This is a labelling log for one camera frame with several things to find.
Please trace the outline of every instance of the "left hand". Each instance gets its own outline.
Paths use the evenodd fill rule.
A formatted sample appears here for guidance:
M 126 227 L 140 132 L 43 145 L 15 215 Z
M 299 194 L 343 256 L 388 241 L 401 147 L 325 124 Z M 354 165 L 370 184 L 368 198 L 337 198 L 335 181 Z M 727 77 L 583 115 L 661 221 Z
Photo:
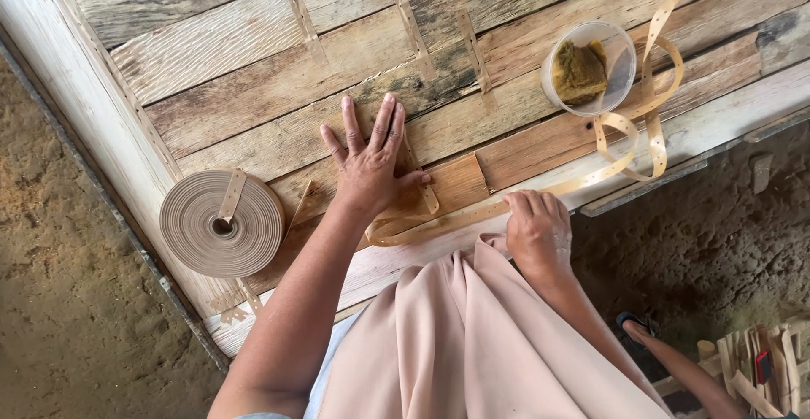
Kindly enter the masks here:
M 354 102 L 349 96 L 344 96 L 341 105 L 348 151 L 338 142 L 329 126 L 321 125 L 323 142 L 340 171 L 338 193 L 333 204 L 358 212 L 370 223 L 394 203 L 404 188 L 427 183 L 430 175 L 414 171 L 399 179 L 394 178 L 397 151 L 405 136 L 405 108 L 392 93 L 386 94 L 380 106 L 369 145 L 365 144 L 363 134 L 359 131 Z

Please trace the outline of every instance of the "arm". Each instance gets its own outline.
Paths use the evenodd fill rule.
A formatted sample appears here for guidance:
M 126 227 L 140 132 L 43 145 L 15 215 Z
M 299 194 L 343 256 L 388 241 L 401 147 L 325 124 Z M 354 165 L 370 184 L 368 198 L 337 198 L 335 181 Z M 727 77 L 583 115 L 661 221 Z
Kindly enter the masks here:
M 394 179 L 405 110 L 392 94 L 380 107 L 368 146 L 349 97 L 343 98 L 343 124 L 348 151 L 328 126 L 321 127 L 340 170 L 337 195 L 258 315 L 214 400 L 211 419 L 250 413 L 304 415 L 327 351 L 346 270 L 363 231 L 402 188 L 430 180 L 422 172 Z
M 550 193 L 535 191 L 510 193 L 504 200 L 512 209 L 506 244 L 532 289 L 671 416 L 661 395 L 624 351 L 574 276 L 571 222 L 565 205 Z

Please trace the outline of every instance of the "clear plastic container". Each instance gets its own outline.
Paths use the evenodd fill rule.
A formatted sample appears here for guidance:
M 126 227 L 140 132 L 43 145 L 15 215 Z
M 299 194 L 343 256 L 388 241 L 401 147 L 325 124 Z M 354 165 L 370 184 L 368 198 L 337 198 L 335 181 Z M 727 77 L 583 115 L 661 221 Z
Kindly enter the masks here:
M 552 83 L 552 62 L 560 44 L 563 41 L 571 40 L 573 45 L 584 47 L 590 41 L 599 40 L 605 49 L 607 65 L 605 71 L 607 77 L 607 89 L 589 103 L 568 106 L 560 100 L 554 90 Z M 630 88 L 633 86 L 633 79 L 636 75 L 636 49 L 633 40 L 626 31 L 611 22 L 601 20 L 589 20 L 582 22 L 554 44 L 554 48 L 548 53 L 543 61 L 543 68 L 540 72 L 540 82 L 543 93 L 552 104 L 563 108 L 580 116 L 597 116 L 607 111 L 613 110 L 622 100 L 627 97 Z

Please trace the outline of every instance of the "woman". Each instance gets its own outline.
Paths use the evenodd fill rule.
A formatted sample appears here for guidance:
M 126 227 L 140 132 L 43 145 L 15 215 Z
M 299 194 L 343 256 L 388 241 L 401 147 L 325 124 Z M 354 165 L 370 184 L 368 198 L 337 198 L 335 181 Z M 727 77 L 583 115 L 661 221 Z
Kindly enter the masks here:
M 258 315 L 209 417 L 671 415 L 573 275 L 569 214 L 550 194 L 505 196 L 505 238 L 484 234 L 473 254 L 406 269 L 333 332 L 364 230 L 404 188 L 430 181 L 424 172 L 394 178 L 405 111 L 392 94 L 368 145 L 351 99 L 342 105 L 348 149 L 321 127 L 339 166 L 337 195 Z

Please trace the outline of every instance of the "sandy ground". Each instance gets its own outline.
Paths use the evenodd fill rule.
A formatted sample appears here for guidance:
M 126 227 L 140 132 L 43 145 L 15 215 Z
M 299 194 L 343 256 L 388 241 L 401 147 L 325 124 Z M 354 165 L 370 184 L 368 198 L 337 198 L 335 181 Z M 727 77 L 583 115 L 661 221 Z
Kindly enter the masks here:
M 781 297 L 807 301 L 807 123 L 595 218 L 573 264 L 609 322 L 651 318 L 694 351 Z M 775 154 L 753 195 L 749 157 Z M 654 364 L 640 356 L 651 376 Z M 0 416 L 201 417 L 223 375 L 45 117 L 0 62 Z

